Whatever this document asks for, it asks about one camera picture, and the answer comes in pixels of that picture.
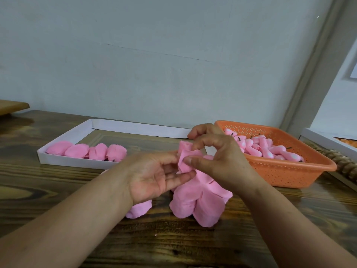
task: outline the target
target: forearm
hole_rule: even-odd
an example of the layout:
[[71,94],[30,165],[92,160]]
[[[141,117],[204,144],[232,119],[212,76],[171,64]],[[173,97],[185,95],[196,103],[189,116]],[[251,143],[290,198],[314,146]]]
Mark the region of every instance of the forearm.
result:
[[110,171],[0,239],[1,267],[78,267],[132,206]]
[[264,180],[242,195],[280,267],[357,267],[356,259]]

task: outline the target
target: hand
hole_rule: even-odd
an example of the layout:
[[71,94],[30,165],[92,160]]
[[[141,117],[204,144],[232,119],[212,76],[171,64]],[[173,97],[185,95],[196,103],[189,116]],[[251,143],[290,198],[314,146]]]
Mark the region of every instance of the hand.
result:
[[189,139],[196,139],[197,137],[203,134],[221,134],[224,135],[224,132],[220,127],[213,125],[212,123],[206,123],[201,125],[196,125],[192,128],[190,133],[187,135]]
[[184,162],[218,182],[223,188],[238,194],[255,186],[262,178],[250,166],[237,142],[230,135],[205,134],[195,139],[192,150],[213,146],[217,152],[213,160],[188,156]]
[[137,153],[125,158],[110,171],[124,175],[135,205],[156,198],[196,176],[195,171],[176,174],[177,163],[176,153]]

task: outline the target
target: left hand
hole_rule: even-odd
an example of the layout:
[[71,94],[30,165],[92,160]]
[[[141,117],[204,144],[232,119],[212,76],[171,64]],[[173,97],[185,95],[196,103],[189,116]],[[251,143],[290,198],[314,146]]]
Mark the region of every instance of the left hand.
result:
[[124,175],[133,205],[156,198],[186,183],[196,172],[176,174],[178,155],[171,152],[137,153],[125,158],[108,172]]

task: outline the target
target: finger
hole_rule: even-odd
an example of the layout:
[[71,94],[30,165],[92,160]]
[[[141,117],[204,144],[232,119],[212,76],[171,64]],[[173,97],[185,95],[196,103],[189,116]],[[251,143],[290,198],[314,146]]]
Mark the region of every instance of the finger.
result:
[[178,171],[177,164],[163,165],[163,171],[165,174],[173,173],[173,172],[176,173]]
[[215,162],[205,159],[201,156],[187,156],[184,158],[185,164],[194,167],[195,169],[202,171],[211,176],[213,166]]
[[224,146],[227,142],[234,141],[234,138],[230,135],[220,135],[220,134],[204,134],[195,139],[191,150],[200,150],[205,146],[213,146],[217,150]]
[[178,163],[178,155],[172,152],[155,152],[152,153],[152,156],[155,160],[157,160],[161,165],[167,164],[177,164]]
[[172,177],[166,180],[166,191],[176,188],[177,186],[183,185],[184,183],[192,180],[196,176],[196,171],[192,170],[188,173],[177,174],[176,177]]
[[187,135],[189,139],[195,139],[196,137],[207,133],[207,130],[210,126],[213,126],[212,123],[196,125],[192,128],[190,133]]

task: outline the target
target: orange basket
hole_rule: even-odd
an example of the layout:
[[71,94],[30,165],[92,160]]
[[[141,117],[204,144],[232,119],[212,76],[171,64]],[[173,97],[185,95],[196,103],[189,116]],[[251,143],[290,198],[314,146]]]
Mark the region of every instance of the orange basket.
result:
[[228,128],[237,132],[238,135],[246,135],[247,138],[251,135],[257,136],[263,134],[266,138],[271,138],[274,145],[290,146],[292,147],[289,150],[290,152],[297,153],[305,159],[305,162],[291,162],[245,154],[250,165],[273,186],[306,188],[322,172],[335,171],[337,168],[331,159],[280,129],[225,120],[218,120],[215,122],[215,125],[219,126],[222,130]]

